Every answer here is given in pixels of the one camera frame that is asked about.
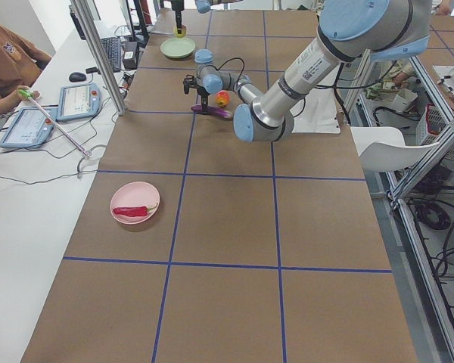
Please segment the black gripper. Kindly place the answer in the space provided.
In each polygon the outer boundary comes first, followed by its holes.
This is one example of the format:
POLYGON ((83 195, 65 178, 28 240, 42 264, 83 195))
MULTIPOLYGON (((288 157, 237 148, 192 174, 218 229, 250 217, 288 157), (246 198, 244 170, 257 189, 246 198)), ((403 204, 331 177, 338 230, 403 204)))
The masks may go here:
POLYGON ((194 75, 188 74, 183 79, 183 91, 185 95, 188 95, 190 90, 194 89, 199 95, 201 95, 201 112, 208 112, 208 91, 203 87, 199 78, 194 75))
MULTIPOLYGON (((184 10, 185 9, 185 1, 184 0, 165 0, 165 2, 170 3, 170 8, 172 10, 184 10)), ((176 29, 178 31, 182 30, 182 12, 175 11, 176 16, 176 29)))

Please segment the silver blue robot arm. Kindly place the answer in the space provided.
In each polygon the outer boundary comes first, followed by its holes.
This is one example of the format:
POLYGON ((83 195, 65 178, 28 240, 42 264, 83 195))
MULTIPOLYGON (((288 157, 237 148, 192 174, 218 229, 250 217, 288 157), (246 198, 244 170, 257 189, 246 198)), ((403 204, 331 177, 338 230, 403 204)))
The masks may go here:
POLYGON ((317 35, 267 92, 245 75, 217 69, 207 49, 195 53, 196 73, 183 80, 185 93, 195 89, 207 112, 208 97, 233 91, 242 100, 233 116, 242 141, 275 142, 292 133, 291 109, 335 67, 364 51, 374 61, 395 61, 422 53, 428 46, 430 1, 326 1, 317 35))
MULTIPOLYGON (((195 0, 194 5, 200 14, 205 14, 211 10, 213 6, 239 2, 240 0, 195 0)), ((169 0, 171 9, 175 14, 176 30, 178 33, 182 31, 182 12, 185 10, 184 0, 169 0)))

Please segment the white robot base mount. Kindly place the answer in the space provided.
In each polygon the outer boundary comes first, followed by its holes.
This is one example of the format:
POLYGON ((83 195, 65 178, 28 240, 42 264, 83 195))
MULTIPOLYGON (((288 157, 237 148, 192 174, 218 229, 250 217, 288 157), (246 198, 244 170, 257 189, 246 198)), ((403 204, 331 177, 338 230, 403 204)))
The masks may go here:
POLYGON ((313 89, 303 101, 291 108, 293 133, 339 134, 337 104, 331 89, 313 89))

